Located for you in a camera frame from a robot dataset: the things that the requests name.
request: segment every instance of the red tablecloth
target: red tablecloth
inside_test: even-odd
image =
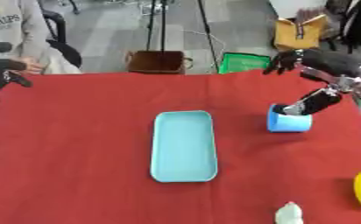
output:
[[[361,224],[361,116],[347,99],[304,134],[270,134],[271,103],[321,84],[296,75],[32,77],[0,93],[0,224],[271,224],[288,201],[306,224]],[[203,109],[219,174],[161,184],[149,175],[152,122]]]

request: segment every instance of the blue cup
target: blue cup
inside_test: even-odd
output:
[[[273,111],[275,104],[269,108],[267,127],[271,132],[305,132],[311,129],[311,115],[281,115]]]

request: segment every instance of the floor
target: floor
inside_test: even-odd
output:
[[[83,57],[85,73],[125,71],[128,52],[144,50],[148,16],[142,16],[135,0],[109,3],[104,0],[75,0],[81,14],[70,5],[47,0],[48,10],[58,11],[67,20],[67,41]],[[218,58],[224,52],[273,56],[271,48],[276,14],[267,0],[202,0],[214,35]],[[140,0],[148,4],[150,0]],[[156,17],[152,49],[159,50],[160,16]],[[175,0],[167,13],[166,49],[183,51],[194,60],[187,74],[215,71],[197,0]]]

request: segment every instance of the camera stand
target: camera stand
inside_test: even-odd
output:
[[[151,42],[152,42],[152,30],[153,30],[153,23],[154,23],[154,15],[155,15],[155,7],[156,7],[156,3],[158,0],[152,0],[152,5],[151,5],[151,15],[149,18],[149,24],[148,24],[148,41],[146,43],[146,51],[149,51],[151,48]],[[162,25],[161,25],[161,43],[160,43],[160,49],[162,52],[165,51],[166,49],[166,7],[167,7],[167,0],[160,0],[161,1],[161,13],[162,13]],[[204,30],[209,42],[209,48],[210,48],[210,52],[212,54],[212,59],[215,63],[215,69],[216,72],[219,72],[219,65],[217,62],[217,57],[216,57],[216,52],[215,52],[215,47],[213,47],[213,41],[212,41],[212,37],[211,37],[211,31],[210,31],[210,26],[207,20],[207,16],[205,13],[205,9],[203,8],[203,3],[202,0],[196,0],[198,3],[198,8],[200,10],[201,16],[202,16],[202,22],[203,22],[203,26],[204,26]]]

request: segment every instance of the sweatshirt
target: sweatshirt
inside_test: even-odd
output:
[[[48,28],[37,0],[0,0],[0,41],[13,48],[0,59],[33,57],[44,61]]]

